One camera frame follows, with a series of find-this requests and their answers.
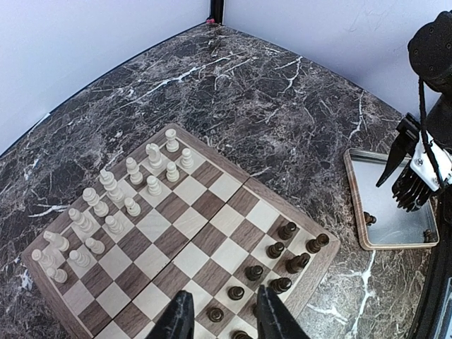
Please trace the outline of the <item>dark queen piece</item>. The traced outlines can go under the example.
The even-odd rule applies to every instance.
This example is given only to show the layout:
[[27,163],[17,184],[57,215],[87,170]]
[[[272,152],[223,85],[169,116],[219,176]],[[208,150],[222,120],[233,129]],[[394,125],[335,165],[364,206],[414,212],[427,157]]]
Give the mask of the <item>dark queen piece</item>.
[[287,292],[292,287],[290,278],[281,277],[269,282],[269,287],[278,295]]

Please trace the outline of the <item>dark chess king piece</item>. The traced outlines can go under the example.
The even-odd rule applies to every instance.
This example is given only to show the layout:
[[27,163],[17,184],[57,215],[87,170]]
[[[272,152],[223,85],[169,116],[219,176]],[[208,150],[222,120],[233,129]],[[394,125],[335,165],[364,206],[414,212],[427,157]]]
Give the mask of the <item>dark chess king piece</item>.
[[231,339],[252,339],[252,337],[246,331],[235,331]]

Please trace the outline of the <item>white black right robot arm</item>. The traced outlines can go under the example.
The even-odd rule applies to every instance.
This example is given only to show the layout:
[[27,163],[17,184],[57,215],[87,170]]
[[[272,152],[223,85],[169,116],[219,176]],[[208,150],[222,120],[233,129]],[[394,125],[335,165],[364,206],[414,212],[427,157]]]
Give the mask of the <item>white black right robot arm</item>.
[[419,79],[435,92],[441,93],[424,121],[411,114],[397,125],[398,136],[393,142],[388,160],[376,185],[380,187],[399,166],[407,154],[413,156],[422,145],[422,127],[433,138],[441,152],[451,152],[451,12],[441,12],[435,21],[421,27],[408,42],[410,65]]

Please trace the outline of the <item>dark pawn second row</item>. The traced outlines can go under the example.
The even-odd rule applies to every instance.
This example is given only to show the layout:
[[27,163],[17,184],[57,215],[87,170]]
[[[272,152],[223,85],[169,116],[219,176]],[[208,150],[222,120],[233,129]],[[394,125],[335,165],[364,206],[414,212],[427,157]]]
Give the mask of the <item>dark pawn second row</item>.
[[282,254],[284,249],[285,245],[282,242],[276,242],[266,249],[266,254],[269,258],[276,259]]

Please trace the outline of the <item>dark knight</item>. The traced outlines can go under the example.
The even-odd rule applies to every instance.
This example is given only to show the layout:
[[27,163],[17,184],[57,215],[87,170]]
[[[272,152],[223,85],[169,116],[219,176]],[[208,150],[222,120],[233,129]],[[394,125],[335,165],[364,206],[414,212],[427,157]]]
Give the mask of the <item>dark knight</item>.
[[310,261],[310,255],[308,253],[302,253],[288,260],[285,264],[286,270],[290,274],[300,272]]

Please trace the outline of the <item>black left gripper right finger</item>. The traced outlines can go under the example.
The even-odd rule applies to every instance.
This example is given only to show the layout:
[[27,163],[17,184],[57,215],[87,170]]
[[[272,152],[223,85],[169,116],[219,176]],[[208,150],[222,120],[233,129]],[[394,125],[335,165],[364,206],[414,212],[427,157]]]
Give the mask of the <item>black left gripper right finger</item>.
[[264,285],[258,289],[256,321],[258,338],[309,339],[279,296]]

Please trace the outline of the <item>dark rook corner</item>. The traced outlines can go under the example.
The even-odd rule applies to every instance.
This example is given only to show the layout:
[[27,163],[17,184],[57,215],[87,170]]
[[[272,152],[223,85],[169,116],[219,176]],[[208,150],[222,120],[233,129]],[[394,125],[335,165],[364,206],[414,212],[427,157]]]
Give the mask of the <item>dark rook corner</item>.
[[306,243],[306,249],[310,254],[316,254],[329,244],[329,237],[327,234],[319,234],[315,239],[310,239]]

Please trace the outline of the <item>dark pawn square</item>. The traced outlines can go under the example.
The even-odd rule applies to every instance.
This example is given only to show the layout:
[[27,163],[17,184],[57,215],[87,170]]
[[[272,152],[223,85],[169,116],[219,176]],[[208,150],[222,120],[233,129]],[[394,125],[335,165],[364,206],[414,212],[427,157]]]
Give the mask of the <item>dark pawn square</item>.
[[245,269],[245,276],[250,281],[256,281],[261,278],[263,274],[263,266],[254,265]]

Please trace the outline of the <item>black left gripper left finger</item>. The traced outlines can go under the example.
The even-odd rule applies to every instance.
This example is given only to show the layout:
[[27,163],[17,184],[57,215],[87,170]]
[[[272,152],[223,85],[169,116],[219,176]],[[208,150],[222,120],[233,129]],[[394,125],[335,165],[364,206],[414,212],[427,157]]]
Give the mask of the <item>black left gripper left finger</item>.
[[194,299],[190,292],[180,290],[172,298],[146,339],[193,339]]

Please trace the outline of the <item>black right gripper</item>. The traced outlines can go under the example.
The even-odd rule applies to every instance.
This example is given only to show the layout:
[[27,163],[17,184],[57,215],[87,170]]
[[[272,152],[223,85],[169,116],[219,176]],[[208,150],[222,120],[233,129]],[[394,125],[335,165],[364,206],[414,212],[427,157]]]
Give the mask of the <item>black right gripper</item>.
[[380,187],[405,159],[407,154],[413,155],[420,139],[420,123],[407,113],[396,127],[398,136],[392,143],[385,169],[376,183]]

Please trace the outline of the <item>dark bishop piece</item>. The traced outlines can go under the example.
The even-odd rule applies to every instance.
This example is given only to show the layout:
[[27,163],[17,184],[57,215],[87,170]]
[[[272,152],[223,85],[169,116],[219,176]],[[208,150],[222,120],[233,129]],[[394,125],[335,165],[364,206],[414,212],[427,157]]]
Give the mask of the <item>dark bishop piece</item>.
[[219,307],[209,308],[207,311],[208,320],[213,323],[219,323],[224,319],[224,311]]

